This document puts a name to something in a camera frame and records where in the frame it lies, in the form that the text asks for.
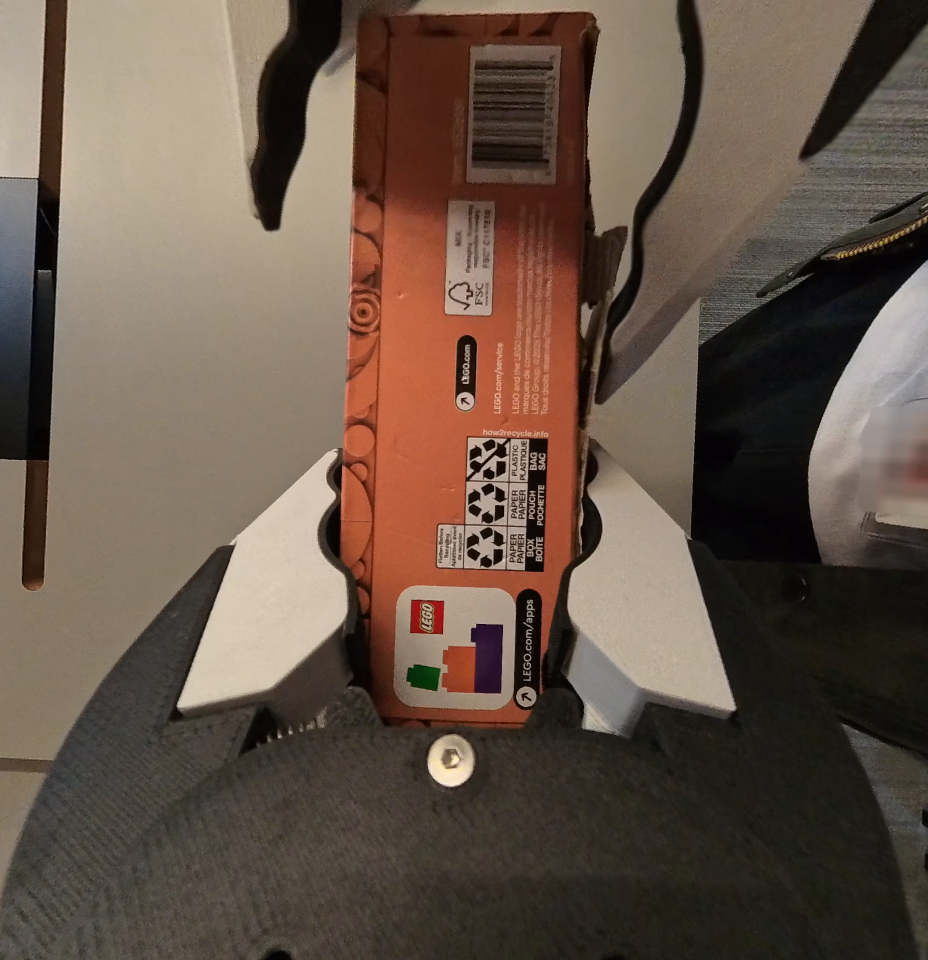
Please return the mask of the person's black jacket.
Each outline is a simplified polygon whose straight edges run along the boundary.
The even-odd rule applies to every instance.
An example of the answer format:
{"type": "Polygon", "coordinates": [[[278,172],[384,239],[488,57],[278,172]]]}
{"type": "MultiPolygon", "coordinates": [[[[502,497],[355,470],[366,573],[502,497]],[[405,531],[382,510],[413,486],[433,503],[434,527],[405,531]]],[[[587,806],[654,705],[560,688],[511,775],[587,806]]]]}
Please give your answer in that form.
{"type": "Polygon", "coordinates": [[[928,190],[699,349],[691,532],[852,727],[928,760],[928,190]]]}

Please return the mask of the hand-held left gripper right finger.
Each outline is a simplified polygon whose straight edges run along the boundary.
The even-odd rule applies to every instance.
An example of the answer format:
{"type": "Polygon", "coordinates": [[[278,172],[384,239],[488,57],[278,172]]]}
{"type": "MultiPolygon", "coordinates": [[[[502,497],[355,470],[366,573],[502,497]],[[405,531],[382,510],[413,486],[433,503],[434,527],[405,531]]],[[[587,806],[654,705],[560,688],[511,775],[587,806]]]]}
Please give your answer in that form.
{"type": "Polygon", "coordinates": [[[562,669],[583,729],[631,736],[648,705],[730,717],[736,704],[684,530],[597,442],[590,452],[601,533],[569,576],[575,639],[562,669]]]}

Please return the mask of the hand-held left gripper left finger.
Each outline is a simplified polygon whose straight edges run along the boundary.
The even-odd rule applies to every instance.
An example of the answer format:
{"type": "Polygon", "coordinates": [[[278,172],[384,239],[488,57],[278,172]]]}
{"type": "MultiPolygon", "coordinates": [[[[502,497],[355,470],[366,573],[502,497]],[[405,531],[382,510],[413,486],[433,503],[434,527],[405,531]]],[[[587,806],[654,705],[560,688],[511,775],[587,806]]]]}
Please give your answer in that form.
{"type": "Polygon", "coordinates": [[[266,708],[306,726],[348,686],[358,627],[353,577],[328,541],[340,450],[327,452],[231,543],[177,709],[266,708]]]}

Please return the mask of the black orchid lego box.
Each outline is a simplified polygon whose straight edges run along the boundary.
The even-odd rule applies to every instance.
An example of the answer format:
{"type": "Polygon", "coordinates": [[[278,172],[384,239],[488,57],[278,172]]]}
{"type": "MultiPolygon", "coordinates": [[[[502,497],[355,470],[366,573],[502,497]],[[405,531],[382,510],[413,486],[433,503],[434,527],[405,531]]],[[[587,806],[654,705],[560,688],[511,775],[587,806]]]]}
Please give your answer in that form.
{"type": "Polygon", "coordinates": [[[580,551],[598,234],[586,11],[364,19],[340,556],[387,724],[523,726],[580,551]]]}

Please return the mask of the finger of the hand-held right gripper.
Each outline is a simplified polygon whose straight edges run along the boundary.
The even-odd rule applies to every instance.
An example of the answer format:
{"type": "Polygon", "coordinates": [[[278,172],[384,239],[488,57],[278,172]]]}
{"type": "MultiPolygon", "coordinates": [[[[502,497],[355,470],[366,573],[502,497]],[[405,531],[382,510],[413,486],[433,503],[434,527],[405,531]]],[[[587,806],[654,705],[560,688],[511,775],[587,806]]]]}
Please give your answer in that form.
{"type": "Polygon", "coordinates": [[[650,358],[794,184],[868,12],[865,1],[678,2],[683,102],[635,209],[598,403],[650,358]]]}
{"type": "Polygon", "coordinates": [[[361,2],[229,1],[230,54],[254,216],[281,226],[314,82],[353,51],[361,2]]]}

